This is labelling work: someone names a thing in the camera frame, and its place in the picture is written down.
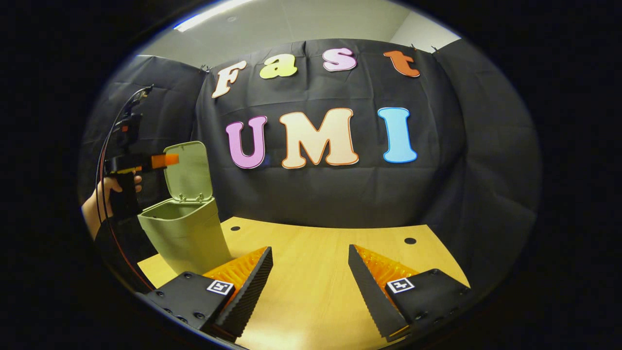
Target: human hand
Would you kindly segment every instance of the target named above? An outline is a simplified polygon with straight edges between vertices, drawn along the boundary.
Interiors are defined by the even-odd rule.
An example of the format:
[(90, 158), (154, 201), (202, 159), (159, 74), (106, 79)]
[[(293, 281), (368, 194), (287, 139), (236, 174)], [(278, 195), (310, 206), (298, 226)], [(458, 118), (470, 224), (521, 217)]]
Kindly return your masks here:
[[(142, 186), (140, 185), (141, 181), (142, 181), (142, 177), (138, 175), (134, 176), (134, 184), (136, 185), (136, 192), (142, 191)], [(110, 190), (113, 190), (114, 192), (123, 191), (123, 189), (121, 188), (121, 185), (119, 185), (119, 182), (117, 182), (117, 180), (113, 177), (104, 177), (103, 182), (104, 182), (103, 190), (102, 190), (101, 181), (97, 185), (97, 191), (98, 191), (97, 196), (99, 198), (100, 217), (102, 218), (102, 220), (106, 217), (106, 213), (108, 214), (108, 217), (112, 217), (114, 215), (113, 208), (110, 203)], [(95, 199), (95, 196), (96, 196), (95, 191), (93, 191), (92, 198)], [(104, 196), (106, 199), (106, 213), (104, 213)]]

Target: letter a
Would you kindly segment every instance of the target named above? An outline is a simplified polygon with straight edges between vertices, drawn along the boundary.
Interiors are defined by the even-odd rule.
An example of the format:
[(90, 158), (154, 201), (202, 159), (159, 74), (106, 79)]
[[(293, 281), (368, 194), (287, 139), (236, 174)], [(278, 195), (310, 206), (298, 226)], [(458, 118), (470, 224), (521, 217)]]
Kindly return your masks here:
[(259, 71), (259, 76), (263, 79), (289, 77), (298, 70), (294, 67), (295, 61), (296, 58), (291, 54), (272, 56), (264, 62), (266, 66)]

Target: black backdrop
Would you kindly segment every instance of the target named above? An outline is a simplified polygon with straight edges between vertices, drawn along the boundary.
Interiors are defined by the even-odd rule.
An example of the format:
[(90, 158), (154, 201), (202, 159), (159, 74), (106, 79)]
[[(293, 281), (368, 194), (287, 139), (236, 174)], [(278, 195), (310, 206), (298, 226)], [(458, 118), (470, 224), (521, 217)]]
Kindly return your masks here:
[[(27, 151), (25, 158), (7, 155), (9, 164), (17, 164), (17, 171), (7, 174), (9, 194), (11, 184), (17, 190), (17, 206), (7, 218), (9, 344), (199, 344), (198, 338), (145, 310), (102, 266), (86, 227), (80, 226), (71, 193), (85, 116), (102, 84), (137, 45), (204, 4), (110, 0), (76, 6), (61, 1), (34, 10), (24, 3), (9, 18), (9, 24), (27, 19), (45, 25), (37, 35), (23, 38), (24, 31), (7, 31), (14, 44), (9, 61), (23, 72), (38, 70), (40, 87), (37, 106), (32, 103), (33, 80), (16, 80), (11, 89), (15, 104), (9, 105), (15, 117), (3, 121), (18, 127), (3, 139), (7, 149)], [(607, 92), (615, 82), (611, 74), (616, 56), (611, 53), (616, 42), (603, 33), (616, 32), (616, 11), (602, 4), (579, 13), (559, 1), (529, 7), (498, 1), (477, 7), (418, 1), (417, 6), (471, 38), (508, 74), (534, 116), (544, 157), (535, 234), (512, 274), (469, 317), (419, 345), (610, 345), (607, 325), (615, 317), (610, 277), (615, 274), (607, 256), (615, 235), (607, 231), (615, 223), (616, 206), (611, 204), (617, 198), (610, 187), (615, 157), (607, 145), (613, 139), (614, 114)], [(25, 54), (37, 39), (37, 55)], [(589, 69), (577, 73), (578, 67)], [(24, 142), (33, 139), (42, 140), (43, 148)], [(39, 179), (44, 186), (33, 187)], [(599, 190), (591, 191), (596, 181)], [(34, 201), (41, 198), (47, 201)], [(33, 205), (40, 209), (36, 218), (34, 211), (24, 210)], [(575, 209), (582, 211), (576, 215)], [(11, 245), (13, 239), (19, 245)]]
[[(339, 47), (354, 52), (357, 66), (328, 72), (322, 53)], [(392, 50), (413, 57), (420, 76), (400, 74), (383, 55)], [(261, 78), (263, 62), (277, 54), (293, 54), (298, 71), (291, 77)], [(231, 90), (212, 98), (216, 73), (240, 60), (247, 66), (229, 83)], [(372, 40), (308, 40), (243, 55), (210, 73), (137, 56), (104, 89), (86, 126), (81, 193), (92, 191), (98, 150), (116, 111), (135, 90), (152, 83), (154, 91), (136, 108), (145, 117), (133, 150), (156, 153), (171, 144), (202, 141), (221, 220), (235, 215), (346, 228), (427, 224), (462, 267), (475, 302), (507, 274), (536, 219), (541, 160), (531, 118), (503, 74), (464, 40), (434, 54)], [(383, 159), (388, 137), (376, 112), (384, 107), (410, 111), (415, 161)], [(283, 168), (287, 151), (279, 117), (302, 111), (319, 128), (331, 108), (353, 110), (350, 131), (359, 161), (350, 166), (307, 161), (300, 169)], [(266, 160), (241, 169), (231, 159), (225, 128), (236, 121), (246, 125), (241, 143), (249, 154), (248, 121), (258, 115), (267, 116)], [(110, 151), (115, 153), (113, 145)], [(168, 197), (162, 172), (147, 173), (141, 206)], [(136, 219), (116, 231), (135, 268), (155, 253)], [(105, 230), (97, 243), (128, 282), (146, 292)]]

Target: screw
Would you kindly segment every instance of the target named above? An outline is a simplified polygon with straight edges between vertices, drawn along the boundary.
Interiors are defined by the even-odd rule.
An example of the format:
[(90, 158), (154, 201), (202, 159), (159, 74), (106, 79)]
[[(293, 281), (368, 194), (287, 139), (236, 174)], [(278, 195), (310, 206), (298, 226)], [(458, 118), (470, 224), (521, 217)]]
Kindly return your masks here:
[(422, 313), (417, 314), (417, 316), (415, 316), (415, 319), (422, 319), (425, 318), (427, 316), (427, 312), (424, 311)]

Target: white ceiling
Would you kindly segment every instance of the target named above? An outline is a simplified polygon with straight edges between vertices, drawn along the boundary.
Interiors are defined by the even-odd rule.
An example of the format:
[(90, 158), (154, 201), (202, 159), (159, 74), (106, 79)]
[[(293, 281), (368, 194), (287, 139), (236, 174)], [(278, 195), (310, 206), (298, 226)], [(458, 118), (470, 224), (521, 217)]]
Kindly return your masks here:
[(167, 29), (139, 54), (212, 67), (302, 40), (389, 42), (409, 13), (410, 9), (387, 0), (253, 0), (185, 32)]

